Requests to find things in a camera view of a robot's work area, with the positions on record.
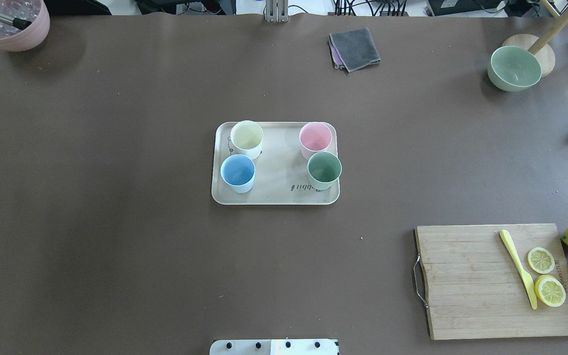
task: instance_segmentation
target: pink cup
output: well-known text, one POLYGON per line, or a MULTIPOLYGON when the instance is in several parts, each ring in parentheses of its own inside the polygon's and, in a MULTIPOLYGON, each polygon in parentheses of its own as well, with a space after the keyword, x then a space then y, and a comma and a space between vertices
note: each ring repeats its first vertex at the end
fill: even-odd
POLYGON ((332 143, 330 128, 321 122, 310 122, 299 131, 299 141, 302 143, 302 155, 306 159, 314 153, 325 151, 332 143))
MULTIPOLYGON (((11 4, 12 0, 3 0, 6 4, 11 4)), ((49 13, 43 0, 40 0, 41 10, 38 16, 32 21, 27 29, 6 38, 0 38, 0 49, 8 52, 21 52, 22 50, 32 49, 38 46, 47 36, 49 31, 49 13)))

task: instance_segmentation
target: lemon slice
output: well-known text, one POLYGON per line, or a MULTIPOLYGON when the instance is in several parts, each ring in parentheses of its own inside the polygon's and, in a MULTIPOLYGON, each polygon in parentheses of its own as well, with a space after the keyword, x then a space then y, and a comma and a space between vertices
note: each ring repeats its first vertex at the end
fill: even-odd
POLYGON ((560 281, 551 275, 541 275, 534 283, 536 297, 550 307, 557 307, 567 298, 564 287, 560 281))
POLYGON ((549 274, 555 267, 554 256, 543 248, 530 250, 527 254, 527 262, 532 270, 539 274, 549 274))

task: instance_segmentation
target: brown table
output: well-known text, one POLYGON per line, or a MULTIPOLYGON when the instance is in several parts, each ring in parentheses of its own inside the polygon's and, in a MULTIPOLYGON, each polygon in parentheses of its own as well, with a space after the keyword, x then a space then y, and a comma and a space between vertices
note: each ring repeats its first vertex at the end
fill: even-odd
POLYGON ((54 18, 41 47, 0 51, 0 354, 284 337, 347 355, 568 353, 568 337, 432 341, 411 276, 417 225, 568 227, 568 28, 534 88, 485 74, 508 36, 550 23, 54 18), (334 70, 327 35, 360 27, 383 62, 334 70), (214 202, 214 131, 241 119, 334 124, 336 203, 214 202))

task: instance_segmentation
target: yellow knife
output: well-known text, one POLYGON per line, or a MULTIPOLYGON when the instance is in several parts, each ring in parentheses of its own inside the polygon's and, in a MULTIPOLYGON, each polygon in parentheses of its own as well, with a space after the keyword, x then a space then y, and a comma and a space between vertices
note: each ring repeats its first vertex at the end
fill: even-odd
POLYGON ((501 229, 499 236, 501 236, 501 240, 503 240, 503 244, 505 244, 505 249, 507 249, 507 252, 510 253, 512 260, 514 260, 516 269, 519 270, 519 274, 521 274, 521 279, 523 279, 523 284, 525 285, 525 291, 527 291, 527 297, 530 299, 530 305, 532 305, 532 308, 535 310, 538 307, 538 301, 536 299, 536 293, 534 292, 534 280, 530 273, 525 271, 523 268, 521 259, 519 259, 519 255, 516 252, 516 247, 514 247, 512 236, 510 236, 510 232, 505 229, 501 229))

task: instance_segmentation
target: wooden cutting board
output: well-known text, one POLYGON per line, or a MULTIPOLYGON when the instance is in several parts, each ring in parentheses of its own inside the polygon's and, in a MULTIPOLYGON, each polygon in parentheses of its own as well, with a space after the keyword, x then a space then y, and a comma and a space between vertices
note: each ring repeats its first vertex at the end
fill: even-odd
POLYGON ((568 266, 555 224, 420 226, 416 242, 422 257, 431 339, 477 339, 568 335, 568 266), (525 270, 534 247, 553 254, 567 298, 560 307, 538 301, 532 310, 511 256, 498 232, 507 229, 525 270))

